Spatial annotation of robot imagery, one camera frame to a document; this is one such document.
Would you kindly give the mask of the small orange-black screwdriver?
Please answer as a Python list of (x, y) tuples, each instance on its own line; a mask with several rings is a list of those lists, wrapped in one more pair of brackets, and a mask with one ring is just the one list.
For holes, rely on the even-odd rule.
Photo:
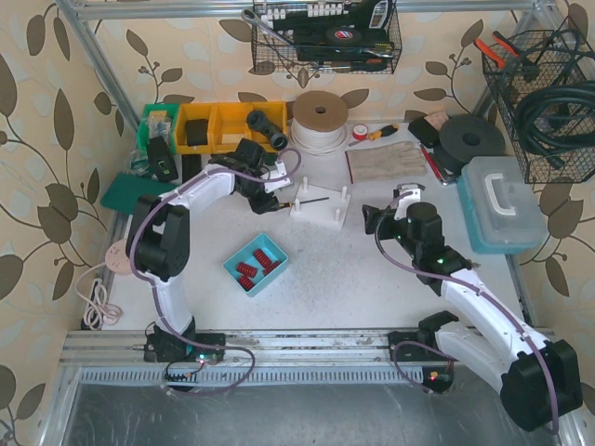
[(302, 204), (319, 203), (319, 202), (323, 202), (323, 201), (327, 201), (327, 200), (329, 200), (329, 197), (320, 197), (320, 198), (303, 200), (303, 201), (301, 201), (299, 199), (295, 199), (293, 202), (278, 203), (276, 205), (275, 209), (281, 210), (281, 209), (285, 209), (285, 208), (300, 207)]

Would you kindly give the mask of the large red spring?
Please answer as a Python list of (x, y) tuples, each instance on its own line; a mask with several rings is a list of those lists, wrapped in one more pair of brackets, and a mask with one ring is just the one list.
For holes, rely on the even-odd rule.
[(264, 269), (266, 269), (269, 264), (271, 263), (271, 260), (268, 258), (268, 256), (264, 253), (264, 251), (262, 249), (256, 249), (253, 252), (253, 257), (257, 260), (257, 262), (259, 263), (259, 265), (261, 267), (263, 267)]

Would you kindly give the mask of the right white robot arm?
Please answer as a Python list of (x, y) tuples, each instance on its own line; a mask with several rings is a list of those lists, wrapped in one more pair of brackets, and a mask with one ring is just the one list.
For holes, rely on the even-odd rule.
[(575, 350), (539, 333), (488, 289), (471, 262), (446, 244), (442, 219), (433, 204), (422, 201), (422, 190), (405, 184), (385, 208), (363, 206), (364, 231), (385, 259), (415, 274), (473, 326), (449, 311), (431, 315), (419, 323), (416, 340), (394, 345), (391, 360), (412, 346), (459, 361), (499, 395), (518, 427), (558, 434), (562, 417), (583, 404)]

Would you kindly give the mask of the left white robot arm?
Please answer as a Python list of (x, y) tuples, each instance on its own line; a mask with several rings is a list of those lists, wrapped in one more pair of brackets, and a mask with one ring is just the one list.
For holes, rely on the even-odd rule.
[(139, 197), (126, 255), (132, 274), (150, 285), (157, 325), (167, 336), (196, 349), (217, 349), (195, 340), (194, 317), (185, 296), (183, 270), (190, 258), (191, 218), (235, 192), (248, 200), (271, 202), (275, 195), (266, 186), (284, 187), (300, 167), (301, 154), (294, 148), (280, 151), (276, 162), (281, 163), (290, 152), (297, 156), (292, 169), (264, 174), (264, 149), (243, 138), (235, 151), (213, 157), (202, 171), (172, 191)]

